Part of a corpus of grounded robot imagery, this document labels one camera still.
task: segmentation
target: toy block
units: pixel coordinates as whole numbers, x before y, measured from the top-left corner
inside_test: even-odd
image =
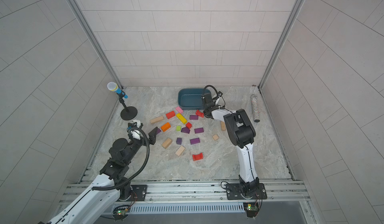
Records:
[[[165,132],[165,131],[168,130],[169,128],[170,128],[170,123],[167,122],[167,123],[165,123],[165,124],[161,127],[161,130],[162,130],[163,132]]]
[[[171,111],[171,112],[167,113],[166,116],[167,116],[168,119],[170,119],[170,118],[175,116],[175,112]]]
[[[203,153],[192,155],[193,161],[201,160],[203,159]]]
[[[181,122],[183,122],[184,125],[187,123],[187,119],[185,119],[184,116],[182,116],[180,113],[178,113],[176,116]]]
[[[162,121],[162,120],[164,120],[164,116],[159,116],[159,117],[157,117],[157,118],[155,118],[155,119],[150,120],[149,122],[150,122],[151,124],[155,124],[155,123],[160,122],[160,121]]]
[[[196,111],[196,115],[200,116],[201,118],[204,118],[204,113],[200,112],[199,110]]]
[[[170,144],[172,144],[172,140],[168,138],[166,139],[166,141],[163,142],[161,146],[164,147],[164,149],[167,149]]]
[[[180,114],[182,114],[184,111],[180,108],[180,106],[177,106],[176,108],[176,111],[179,112]]]
[[[191,142],[191,145],[197,144],[197,143],[200,143],[200,138],[194,138],[194,139],[191,139],[189,141]]]
[[[221,122],[221,130],[225,131],[225,123],[224,122]]]
[[[183,128],[181,128],[181,132],[183,132],[183,133],[187,133],[187,134],[189,134],[190,131],[191,131],[191,130],[188,129],[187,127],[183,127]]]
[[[203,127],[195,129],[195,134],[199,134],[199,133],[203,133],[203,132],[204,132],[204,128]]]
[[[183,154],[184,151],[185,151],[185,147],[180,146],[180,148],[176,151],[176,155],[180,156],[181,154]]]

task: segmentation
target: yellow block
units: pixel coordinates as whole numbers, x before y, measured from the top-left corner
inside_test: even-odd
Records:
[[[181,122],[183,122],[184,125],[188,122],[188,121],[184,118],[184,116],[182,116],[180,113],[178,113],[176,116],[179,118],[179,120],[180,120]]]

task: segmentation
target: black cable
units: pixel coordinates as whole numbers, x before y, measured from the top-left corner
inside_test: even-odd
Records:
[[[117,185],[114,185],[114,186],[111,186],[111,187],[98,187],[98,186],[94,186],[94,187],[92,187],[92,190],[95,190],[95,191],[109,191],[109,190],[113,190],[113,189],[122,188],[122,187],[126,186],[138,174],[140,174],[142,172],[142,170],[144,169],[144,167],[147,165],[147,162],[148,162],[148,159],[149,159],[149,140],[148,140],[148,137],[145,134],[145,132],[142,129],[138,128],[138,127],[132,127],[131,129],[129,129],[129,131],[132,131],[132,130],[138,130],[143,135],[144,143],[145,143],[145,145],[147,147],[147,154],[145,156],[145,160],[144,160],[143,165],[140,167],[140,169],[135,174],[133,174],[130,178],[128,178],[127,180],[123,181],[120,184],[117,184]]]

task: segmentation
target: orange block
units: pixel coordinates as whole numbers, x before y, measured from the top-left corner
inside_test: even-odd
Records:
[[[169,128],[170,128],[170,123],[167,122],[167,123],[165,123],[165,124],[161,127],[161,130],[162,130],[163,132],[165,132],[165,131],[168,130]]]

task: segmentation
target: pink block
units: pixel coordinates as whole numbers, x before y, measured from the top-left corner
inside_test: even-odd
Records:
[[[176,107],[176,111],[179,112],[180,114],[182,114],[184,111],[180,108],[180,106],[177,106]]]

